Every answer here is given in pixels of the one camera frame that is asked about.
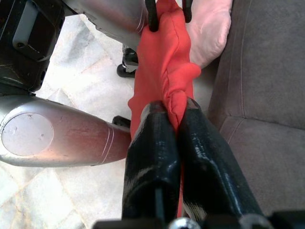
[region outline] white floor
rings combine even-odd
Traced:
[[[64,23],[45,82],[37,92],[111,122],[131,117],[133,79],[120,78],[122,45],[83,16]],[[207,110],[213,80],[195,81],[195,97]],[[85,229],[121,216],[124,160],[75,168],[24,168],[0,163],[0,229]]]

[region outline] red fabric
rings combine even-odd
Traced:
[[[190,63],[191,40],[182,9],[175,0],[159,0],[157,11],[159,30],[150,32],[146,26],[137,50],[139,67],[134,96],[128,103],[132,110],[132,138],[140,124],[143,108],[158,100],[163,101],[177,130],[186,99],[193,98],[193,79],[201,72],[199,66]]]

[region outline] gray fabric cushion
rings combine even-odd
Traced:
[[[234,0],[209,107],[268,213],[305,209],[304,11],[303,0]]]

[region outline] silver cylinder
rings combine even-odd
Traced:
[[[147,24],[144,0],[63,0],[75,12],[85,14],[97,30],[136,50]]]
[[[126,157],[128,129],[34,96],[0,97],[0,160],[24,167],[94,166]]]

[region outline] pink pillow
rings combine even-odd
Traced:
[[[191,37],[191,62],[206,67],[223,52],[231,26],[233,0],[194,0],[192,21],[187,24]]]

